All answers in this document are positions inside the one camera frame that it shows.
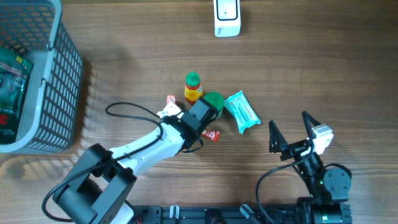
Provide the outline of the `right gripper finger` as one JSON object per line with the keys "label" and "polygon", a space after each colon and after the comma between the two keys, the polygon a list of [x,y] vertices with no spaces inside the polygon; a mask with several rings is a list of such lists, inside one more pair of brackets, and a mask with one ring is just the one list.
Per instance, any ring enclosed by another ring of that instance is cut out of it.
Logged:
{"label": "right gripper finger", "polygon": [[269,121],[269,152],[277,153],[287,149],[288,143],[280,132],[274,120]]}
{"label": "right gripper finger", "polygon": [[320,122],[318,122],[315,118],[313,118],[306,111],[302,112],[302,118],[303,118],[303,122],[305,125],[306,132],[308,134],[308,137],[315,137],[315,134],[312,131],[312,125],[313,125],[313,127],[319,126]]}

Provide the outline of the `jar with green lid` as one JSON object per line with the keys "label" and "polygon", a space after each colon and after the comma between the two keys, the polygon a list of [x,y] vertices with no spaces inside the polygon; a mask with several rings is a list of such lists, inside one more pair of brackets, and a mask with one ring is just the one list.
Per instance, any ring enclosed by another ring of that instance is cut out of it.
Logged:
{"label": "jar with green lid", "polygon": [[216,118],[219,118],[223,114],[223,108],[224,108],[223,96],[218,92],[209,92],[204,96],[204,99],[210,104],[212,104],[218,110],[218,116]]}

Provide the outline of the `sauce bottle green cap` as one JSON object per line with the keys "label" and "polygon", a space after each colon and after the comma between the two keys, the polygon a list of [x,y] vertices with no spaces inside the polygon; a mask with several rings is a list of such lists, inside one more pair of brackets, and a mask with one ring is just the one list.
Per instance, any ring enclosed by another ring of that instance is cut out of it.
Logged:
{"label": "sauce bottle green cap", "polygon": [[203,96],[200,76],[196,72],[187,74],[185,78],[184,96],[191,105]]}

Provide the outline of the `red coffee stick sachet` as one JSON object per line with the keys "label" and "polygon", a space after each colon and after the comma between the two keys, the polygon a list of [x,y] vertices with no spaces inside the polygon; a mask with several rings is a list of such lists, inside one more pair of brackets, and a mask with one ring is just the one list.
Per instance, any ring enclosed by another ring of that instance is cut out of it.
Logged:
{"label": "red coffee stick sachet", "polygon": [[220,138],[220,132],[219,131],[214,131],[214,130],[209,130],[205,129],[202,133],[201,136],[207,139],[210,139],[214,142],[218,142]]}

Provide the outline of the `teal wet wipes pack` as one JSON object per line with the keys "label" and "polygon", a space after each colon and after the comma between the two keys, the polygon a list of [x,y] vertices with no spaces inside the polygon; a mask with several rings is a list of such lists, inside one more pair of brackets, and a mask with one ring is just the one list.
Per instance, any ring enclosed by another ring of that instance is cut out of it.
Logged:
{"label": "teal wet wipes pack", "polygon": [[255,124],[261,124],[260,118],[252,109],[242,90],[224,100],[224,107],[235,118],[240,134]]}

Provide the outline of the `small red white candy pack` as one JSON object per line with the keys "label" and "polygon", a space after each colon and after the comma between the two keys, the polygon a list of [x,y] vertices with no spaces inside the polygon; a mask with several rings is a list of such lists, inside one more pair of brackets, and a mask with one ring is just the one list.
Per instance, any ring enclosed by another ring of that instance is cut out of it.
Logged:
{"label": "small red white candy pack", "polygon": [[173,104],[176,104],[176,97],[175,97],[175,95],[168,95],[167,96],[167,104],[169,104],[169,103],[173,103]]}

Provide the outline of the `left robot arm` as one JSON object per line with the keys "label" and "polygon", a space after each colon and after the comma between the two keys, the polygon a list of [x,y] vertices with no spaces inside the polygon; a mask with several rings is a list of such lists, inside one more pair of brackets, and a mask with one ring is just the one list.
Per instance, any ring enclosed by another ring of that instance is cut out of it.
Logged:
{"label": "left robot arm", "polygon": [[138,176],[158,162],[192,153],[202,132],[218,116],[215,106],[199,98],[188,111],[156,115],[153,132],[125,146],[90,146],[62,182],[43,199],[42,211],[65,223],[129,223],[133,208],[126,202]]}

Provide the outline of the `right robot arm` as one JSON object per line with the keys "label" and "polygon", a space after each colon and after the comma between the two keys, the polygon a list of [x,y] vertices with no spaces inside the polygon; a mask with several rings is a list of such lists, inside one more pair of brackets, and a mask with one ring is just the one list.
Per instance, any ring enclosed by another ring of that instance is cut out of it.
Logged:
{"label": "right robot arm", "polygon": [[293,159],[293,168],[303,180],[308,197],[299,197],[292,205],[269,208],[276,223],[351,223],[347,201],[351,171],[337,163],[325,165],[320,155],[333,139],[332,129],[302,112],[307,138],[289,144],[274,121],[269,122],[269,151],[280,159]]}

